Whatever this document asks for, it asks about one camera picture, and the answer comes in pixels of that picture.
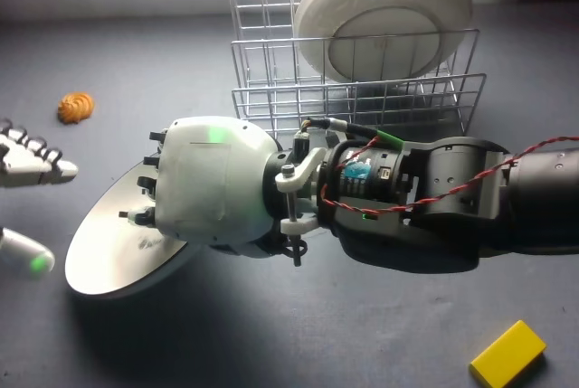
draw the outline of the green cable sleeve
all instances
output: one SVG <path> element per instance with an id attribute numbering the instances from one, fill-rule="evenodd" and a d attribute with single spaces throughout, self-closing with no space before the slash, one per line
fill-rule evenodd
<path id="1" fill-rule="evenodd" d="M 378 136 L 392 147 L 396 148 L 397 150 L 402 150 L 404 146 L 404 141 L 401 140 L 399 137 L 395 137 L 390 135 L 389 133 L 383 132 L 382 130 L 377 130 Z"/>

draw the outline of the blue sticker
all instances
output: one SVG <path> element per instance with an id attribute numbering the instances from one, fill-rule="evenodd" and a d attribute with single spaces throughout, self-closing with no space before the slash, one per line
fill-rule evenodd
<path id="1" fill-rule="evenodd" d="M 344 168 L 345 178 L 360 178 L 366 180 L 370 175 L 370 164 L 364 162 L 353 162 Z"/>

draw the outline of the orange food item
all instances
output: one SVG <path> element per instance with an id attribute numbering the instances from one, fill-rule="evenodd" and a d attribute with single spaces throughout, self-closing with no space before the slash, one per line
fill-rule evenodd
<path id="1" fill-rule="evenodd" d="M 86 92 L 71 92 L 58 105 L 58 118 L 64 124 L 79 123 L 90 117 L 94 110 L 94 100 Z"/>

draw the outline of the robotic hand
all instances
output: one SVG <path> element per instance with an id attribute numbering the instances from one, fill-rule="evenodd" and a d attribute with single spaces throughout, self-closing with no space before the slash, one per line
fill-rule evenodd
<path id="1" fill-rule="evenodd" d="M 71 181 L 78 168 L 62 160 L 41 137 L 28 137 L 24 128 L 0 120 L 0 187 L 59 184 Z M 52 252 L 22 234 L 0 227 L 0 260 L 20 274 L 40 278 L 52 270 Z"/>
<path id="2" fill-rule="evenodd" d="M 308 129 L 349 133 L 309 149 Z M 301 236 L 318 227 L 347 255 L 417 273 L 472 270 L 506 252 L 579 253 L 579 149 L 510 155 L 449 137 L 403 142 L 380 130 L 310 118 L 292 150 L 235 118 L 184 118 L 162 133 L 137 183 L 156 202 L 120 216 L 161 233 L 250 257 L 285 254 L 300 265 Z"/>

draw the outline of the wire basket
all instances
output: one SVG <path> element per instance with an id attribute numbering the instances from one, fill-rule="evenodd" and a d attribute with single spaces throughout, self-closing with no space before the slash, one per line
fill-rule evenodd
<path id="1" fill-rule="evenodd" d="M 386 127 L 417 140 L 467 133 L 485 82 L 485 75 L 469 74 L 478 30 L 297 39 L 294 14 L 300 1 L 231 0 L 239 86 L 233 90 L 233 104 L 238 118 L 258 124 L 276 138 L 290 138 L 308 116 Z M 396 49 L 416 49 L 433 39 L 445 43 L 456 34 L 462 37 L 458 50 L 449 57 L 437 52 L 435 64 L 428 64 L 434 68 L 424 73 L 409 53 L 404 79 L 389 80 L 389 56 Z M 351 47 L 351 64 L 340 73 L 345 79 L 359 79 L 356 70 L 365 53 L 356 53 L 356 48 L 380 46 L 384 51 L 373 64 L 374 81 L 339 82 L 330 79 L 325 64 L 317 70 L 309 66 L 300 52 L 304 42 L 317 46 L 321 55 L 332 45 Z"/>

